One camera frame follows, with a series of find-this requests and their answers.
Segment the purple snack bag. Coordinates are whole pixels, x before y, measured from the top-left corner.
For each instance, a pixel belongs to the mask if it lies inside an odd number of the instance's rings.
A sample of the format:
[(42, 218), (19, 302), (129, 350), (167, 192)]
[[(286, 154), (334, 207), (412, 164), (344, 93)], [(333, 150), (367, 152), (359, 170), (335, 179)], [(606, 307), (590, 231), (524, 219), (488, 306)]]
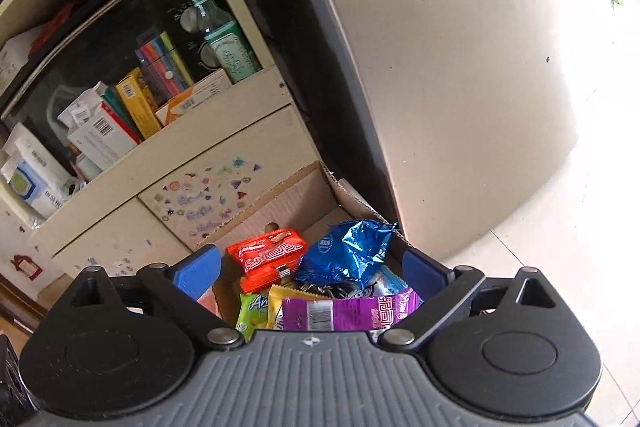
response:
[(288, 311), (284, 331), (348, 332), (385, 331), (422, 305), (412, 289), (391, 296), (328, 299), (301, 303)]

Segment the red cartoon snack packet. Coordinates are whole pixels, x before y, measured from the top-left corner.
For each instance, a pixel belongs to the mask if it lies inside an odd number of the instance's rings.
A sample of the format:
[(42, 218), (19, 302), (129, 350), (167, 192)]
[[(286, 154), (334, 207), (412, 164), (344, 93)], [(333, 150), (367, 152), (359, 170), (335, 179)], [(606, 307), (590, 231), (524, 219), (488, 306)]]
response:
[(279, 229), (232, 244), (226, 254), (242, 270), (242, 293), (256, 294), (292, 277), (308, 248), (295, 230)]

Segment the blue foil snack packet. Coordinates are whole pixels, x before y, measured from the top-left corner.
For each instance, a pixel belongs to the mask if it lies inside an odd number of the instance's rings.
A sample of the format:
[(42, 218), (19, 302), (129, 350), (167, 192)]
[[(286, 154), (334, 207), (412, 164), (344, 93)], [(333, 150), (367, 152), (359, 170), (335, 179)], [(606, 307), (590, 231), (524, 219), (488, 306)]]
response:
[(328, 233), (308, 248), (294, 279), (318, 286), (352, 283), (363, 288), (384, 265), (396, 228), (396, 223), (371, 219), (348, 220), (333, 225)]

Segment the yellow waffle snack packet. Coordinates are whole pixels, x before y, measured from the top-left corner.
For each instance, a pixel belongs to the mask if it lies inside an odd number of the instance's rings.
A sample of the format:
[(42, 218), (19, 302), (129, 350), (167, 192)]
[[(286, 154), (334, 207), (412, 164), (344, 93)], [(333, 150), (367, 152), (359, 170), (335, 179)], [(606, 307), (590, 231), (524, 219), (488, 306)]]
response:
[(268, 291), (267, 329), (283, 329), (285, 314), (295, 309), (301, 303), (328, 300), (307, 291), (300, 291), (292, 287), (272, 285)]

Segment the green cracker snack packet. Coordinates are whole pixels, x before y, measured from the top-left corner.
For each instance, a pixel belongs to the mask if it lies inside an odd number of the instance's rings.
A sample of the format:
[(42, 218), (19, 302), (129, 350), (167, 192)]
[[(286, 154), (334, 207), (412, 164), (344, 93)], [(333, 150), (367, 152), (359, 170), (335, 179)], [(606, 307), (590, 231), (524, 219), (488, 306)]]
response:
[(256, 329), (265, 329), (268, 322), (268, 297), (260, 294), (241, 294), (240, 311), (235, 328), (250, 341)]

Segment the beige sticker-covered cabinet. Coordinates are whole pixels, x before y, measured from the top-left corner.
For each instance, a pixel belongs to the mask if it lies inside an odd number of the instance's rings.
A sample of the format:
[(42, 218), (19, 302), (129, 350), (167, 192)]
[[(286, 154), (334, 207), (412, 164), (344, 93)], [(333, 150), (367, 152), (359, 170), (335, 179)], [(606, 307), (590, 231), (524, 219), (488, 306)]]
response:
[[(52, 24), (49, 37), (89, 0), (2, 0), (1, 41), (12, 46)], [(17, 215), (25, 246), (9, 268), (46, 287), (88, 265), (131, 275), (149, 263), (176, 262), (318, 153), (246, 0), (216, 2), (244, 32), (262, 69), (143, 139), (116, 91), (97, 82), (58, 114), (67, 133), (106, 102), (141, 143), (101, 171), (67, 139), (58, 162), (84, 186), (48, 219), (9, 187), (1, 173), (1, 211)]]

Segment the white cardboard snack box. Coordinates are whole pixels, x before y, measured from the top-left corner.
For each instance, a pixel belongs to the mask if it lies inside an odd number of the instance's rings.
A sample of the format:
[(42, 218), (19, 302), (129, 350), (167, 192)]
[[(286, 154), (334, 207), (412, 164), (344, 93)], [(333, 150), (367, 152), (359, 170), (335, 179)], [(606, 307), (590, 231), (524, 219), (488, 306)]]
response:
[(201, 240), (202, 246), (213, 244), (222, 254), (220, 274), (201, 307), (230, 326), (238, 318), (241, 269), (224, 255), (229, 245), (275, 228), (293, 229), (313, 244), (333, 225), (352, 219), (384, 220), (348, 181), (337, 180), (322, 162), (297, 170)]

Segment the white barcode medicine box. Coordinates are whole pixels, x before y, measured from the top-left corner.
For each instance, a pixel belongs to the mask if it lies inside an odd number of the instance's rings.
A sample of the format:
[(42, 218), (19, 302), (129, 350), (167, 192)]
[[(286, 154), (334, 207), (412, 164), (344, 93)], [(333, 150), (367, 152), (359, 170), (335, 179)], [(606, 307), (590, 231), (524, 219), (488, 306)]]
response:
[(96, 106), (87, 121), (70, 129), (67, 139), (101, 171), (113, 167), (141, 143), (106, 102)]

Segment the white blue medicine box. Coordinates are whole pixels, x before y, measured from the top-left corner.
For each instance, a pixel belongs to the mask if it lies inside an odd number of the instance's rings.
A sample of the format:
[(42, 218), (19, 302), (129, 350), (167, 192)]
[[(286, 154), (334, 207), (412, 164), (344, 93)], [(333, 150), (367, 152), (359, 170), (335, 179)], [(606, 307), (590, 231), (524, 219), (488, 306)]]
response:
[(15, 125), (2, 152), (6, 154), (3, 178), (43, 219), (53, 216), (84, 186), (24, 124)]

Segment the yellow medicine box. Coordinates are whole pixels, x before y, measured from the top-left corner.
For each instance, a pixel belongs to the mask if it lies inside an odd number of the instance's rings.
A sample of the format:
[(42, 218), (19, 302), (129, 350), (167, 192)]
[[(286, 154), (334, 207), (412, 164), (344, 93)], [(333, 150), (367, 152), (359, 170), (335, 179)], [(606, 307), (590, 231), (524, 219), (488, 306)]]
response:
[(149, 139), (150, 136), (162, 130), (155, 115), (157, 111), (155, 98), (146, 85), (139, 67), (133, 69), (116, 84), (116, 91), (143, 139)]

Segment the orange white flat box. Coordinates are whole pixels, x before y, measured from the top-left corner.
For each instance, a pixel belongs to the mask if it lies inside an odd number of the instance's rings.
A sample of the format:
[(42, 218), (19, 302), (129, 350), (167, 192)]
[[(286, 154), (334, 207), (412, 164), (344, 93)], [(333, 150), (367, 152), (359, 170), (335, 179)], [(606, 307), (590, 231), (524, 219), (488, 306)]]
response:
[(217, 69), (194, 85), (173, 96), (155, 113), (163, 127), (168, 126), (192, 108), (201, 105), (213, 96), (232, 87), (232, 82), (223, 69)]

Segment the colourful striped box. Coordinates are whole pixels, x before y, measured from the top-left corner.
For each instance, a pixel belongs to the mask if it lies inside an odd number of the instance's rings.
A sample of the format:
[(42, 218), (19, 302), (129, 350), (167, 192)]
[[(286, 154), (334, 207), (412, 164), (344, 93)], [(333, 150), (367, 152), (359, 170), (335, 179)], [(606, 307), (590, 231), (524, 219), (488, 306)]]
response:
[(186, 64), (166, 31), (139, 44), (136, 55), (164, 102), (194, 85)]

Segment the silver refrigerator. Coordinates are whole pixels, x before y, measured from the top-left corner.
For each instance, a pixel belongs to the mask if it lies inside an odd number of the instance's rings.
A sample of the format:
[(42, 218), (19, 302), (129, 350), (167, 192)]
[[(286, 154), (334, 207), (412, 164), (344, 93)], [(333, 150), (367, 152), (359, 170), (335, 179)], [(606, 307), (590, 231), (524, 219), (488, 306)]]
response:
[(323, 153), (446, 258), (564, 164), (611, 0), (248, 0)]

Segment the green glass bottle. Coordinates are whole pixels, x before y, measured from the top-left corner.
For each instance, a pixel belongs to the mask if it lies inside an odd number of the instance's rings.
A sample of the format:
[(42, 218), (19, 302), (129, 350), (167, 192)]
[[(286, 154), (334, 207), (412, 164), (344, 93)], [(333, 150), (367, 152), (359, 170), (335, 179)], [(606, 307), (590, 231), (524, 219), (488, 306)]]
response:
[(262, 69), (236, 19), (214, 0), (191, 0), (205, 42), (233, 83)]

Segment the black toaster oven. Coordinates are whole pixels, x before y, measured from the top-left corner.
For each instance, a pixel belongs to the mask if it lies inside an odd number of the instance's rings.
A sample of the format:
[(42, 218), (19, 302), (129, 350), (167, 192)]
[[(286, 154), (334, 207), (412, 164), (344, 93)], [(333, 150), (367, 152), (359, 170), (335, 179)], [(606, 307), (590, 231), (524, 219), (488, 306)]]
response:
[(216, 68), (191, 0), (80, 2), (2, 92), (3, 124), (24, 124), (66, 164), (72, 153), (58, 114), (97, 82), (116, 86), (139, 66), (138, 49), (160, 34), (168, 35), (193, 80)]

